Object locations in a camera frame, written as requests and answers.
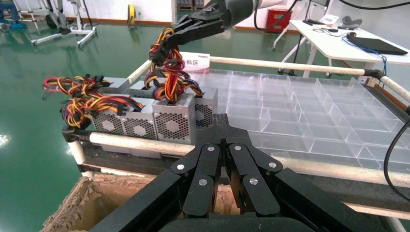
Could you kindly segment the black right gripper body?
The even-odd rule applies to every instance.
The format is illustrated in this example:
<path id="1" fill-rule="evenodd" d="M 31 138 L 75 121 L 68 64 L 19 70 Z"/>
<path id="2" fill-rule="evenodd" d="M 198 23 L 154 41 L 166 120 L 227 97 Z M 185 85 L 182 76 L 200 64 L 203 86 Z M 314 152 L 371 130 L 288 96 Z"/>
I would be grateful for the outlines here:
<path id="1" fill-rule="evenodd" d="M 232 27 L 249 17 L 258 8 L 257 0 L 210 0 L 192 19 Z"/>

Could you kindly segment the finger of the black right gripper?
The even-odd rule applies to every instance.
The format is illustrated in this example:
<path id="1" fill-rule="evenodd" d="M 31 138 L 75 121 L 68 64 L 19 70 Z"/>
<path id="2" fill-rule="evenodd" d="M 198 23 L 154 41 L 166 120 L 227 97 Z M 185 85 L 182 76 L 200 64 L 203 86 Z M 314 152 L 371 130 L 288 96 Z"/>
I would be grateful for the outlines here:
<path id="1" fill-rule="evenodd" d="M 165 47 L 175 48 L 192 41 L 200 40 L 224 32 L 222 23 L 193 23 L 179 24 L 174 29 L 174 34 L 165 39 Z"/>
<path id="2" fill-rule="evenodd" d="M 174 34 L 219 34 L 223 32 L 223 22 L 218 19 L 203 20 L 183 16 L 174 25 Z"/>

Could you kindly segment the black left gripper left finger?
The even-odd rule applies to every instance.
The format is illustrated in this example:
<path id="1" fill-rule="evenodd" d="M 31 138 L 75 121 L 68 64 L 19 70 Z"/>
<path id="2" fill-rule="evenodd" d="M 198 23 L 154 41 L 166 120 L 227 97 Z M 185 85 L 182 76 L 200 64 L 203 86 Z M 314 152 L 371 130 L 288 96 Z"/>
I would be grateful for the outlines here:
<path id="1" fill-rule="evenodd" d="M 93 228 L 92 232 L 158 232 L 181 213 L 205 217 L 214 207 L 221 171 L 223 114 L 199 133 L 193 150 L 150 181 Z"/>

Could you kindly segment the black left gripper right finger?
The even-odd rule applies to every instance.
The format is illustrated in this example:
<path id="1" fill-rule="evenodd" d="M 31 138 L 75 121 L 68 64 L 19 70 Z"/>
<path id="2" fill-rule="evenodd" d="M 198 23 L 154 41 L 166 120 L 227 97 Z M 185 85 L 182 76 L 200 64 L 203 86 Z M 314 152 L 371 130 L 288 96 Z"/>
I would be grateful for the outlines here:
<path id="1" fill-rule="evenodd" d="M 221 115 L 225 166 L 241 209 L 262 217 L 292 218 L 312 232 L 380 232 L 381 226 L 346 206 L 304 176 L 257 149 L 247 130 Z"/>

